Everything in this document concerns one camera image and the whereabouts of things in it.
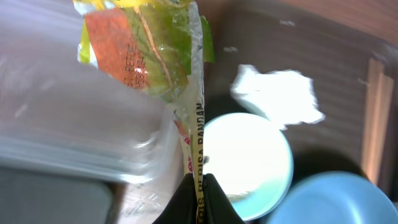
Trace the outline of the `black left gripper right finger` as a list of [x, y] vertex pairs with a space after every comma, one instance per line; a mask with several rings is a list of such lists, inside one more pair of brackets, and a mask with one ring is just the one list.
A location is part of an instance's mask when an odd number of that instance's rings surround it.
[[213, 174], [204, 176], [205, 223], [244, 224]]

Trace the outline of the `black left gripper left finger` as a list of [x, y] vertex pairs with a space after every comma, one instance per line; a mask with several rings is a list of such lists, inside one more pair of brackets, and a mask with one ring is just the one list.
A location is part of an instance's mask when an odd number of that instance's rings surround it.
[[186, 174], [153, 224], [196, 224], [197, 198], [193, 175]]

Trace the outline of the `white tissue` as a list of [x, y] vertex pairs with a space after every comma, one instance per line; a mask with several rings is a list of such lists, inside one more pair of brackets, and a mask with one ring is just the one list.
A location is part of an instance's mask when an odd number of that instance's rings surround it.
[[268, 119], [279, 130], [317, 124], [326, 118], [318, 109], [313, 80], [296, 70], [260, 73], [253, 65], [241, 64], [230, 93], [242, 107]]

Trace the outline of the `yellow green snack wrapper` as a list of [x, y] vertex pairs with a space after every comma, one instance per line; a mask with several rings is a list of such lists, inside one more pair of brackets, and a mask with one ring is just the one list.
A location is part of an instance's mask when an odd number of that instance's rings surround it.
[[215, 59], [206, 17], [195, 1], [75, 0], [73, 5], [84, 18], [79, 62], [172, 110], [184, 172], [195, 184], [194, 222], [204, 223], [204, 64]]

